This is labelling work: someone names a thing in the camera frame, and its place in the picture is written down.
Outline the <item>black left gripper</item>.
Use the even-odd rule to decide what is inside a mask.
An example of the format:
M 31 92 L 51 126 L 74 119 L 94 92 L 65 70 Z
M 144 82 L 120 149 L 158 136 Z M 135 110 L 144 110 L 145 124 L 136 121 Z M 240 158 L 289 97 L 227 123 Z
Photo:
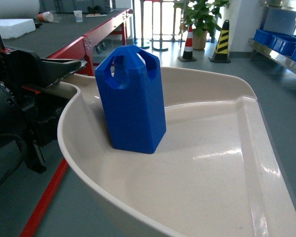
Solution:
M 49 88 L 86 65 L 85 60 L 43 59 L 30 51 L 0 51 L 0 148 L 14 141 L 21 153 L 8 173 L 22 162 L 37 173 L 46 170 L 40 149 L 57 139 L 59 118 L 69 101 L 28 86 Z

